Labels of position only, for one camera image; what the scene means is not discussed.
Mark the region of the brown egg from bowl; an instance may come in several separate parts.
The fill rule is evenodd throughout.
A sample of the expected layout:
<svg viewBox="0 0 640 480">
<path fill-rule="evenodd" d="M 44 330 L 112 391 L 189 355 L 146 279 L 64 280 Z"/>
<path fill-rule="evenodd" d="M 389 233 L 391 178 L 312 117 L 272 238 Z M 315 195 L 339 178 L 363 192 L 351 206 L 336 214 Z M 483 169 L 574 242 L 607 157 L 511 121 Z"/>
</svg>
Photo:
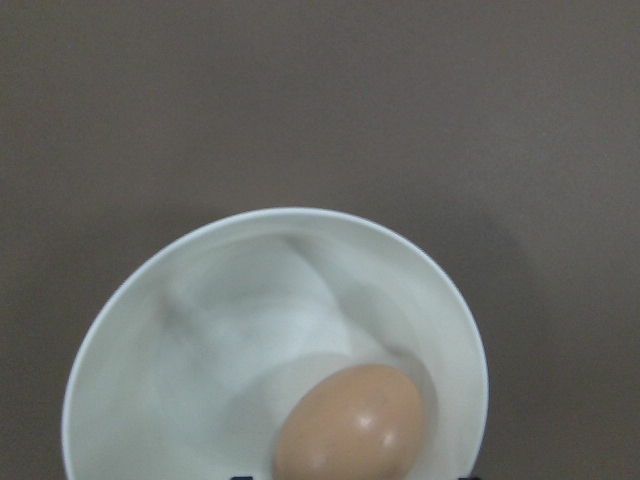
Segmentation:
<svg viewBox="0 0 640 480">
<path fill-rule="evenodd" d="M 404 479 L 422 449 L 423 396 L 401 370 L 343 369 L 296 404 L 277 438 L 275 479 Z"/>
</svg>

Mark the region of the white bowl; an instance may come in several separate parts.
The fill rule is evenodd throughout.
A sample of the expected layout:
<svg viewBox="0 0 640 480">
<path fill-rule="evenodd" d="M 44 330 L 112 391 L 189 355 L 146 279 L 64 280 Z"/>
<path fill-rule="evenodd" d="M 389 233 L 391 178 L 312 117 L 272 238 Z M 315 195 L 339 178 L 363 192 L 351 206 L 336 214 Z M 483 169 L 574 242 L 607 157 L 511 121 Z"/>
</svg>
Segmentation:
<svg viewBox="0 0 640 480">
<path fill-rule="evenodd" d="M 267 479 L 294 404 L 342 368 L 383 363 L 427 403 L 415 479 L 471 475 L 489 403 L 459 290 L 372 221 L 271 208 L 203 226 L 147 260 L 88 330 L 61 422 L 70 479 Z"/>
</svg>

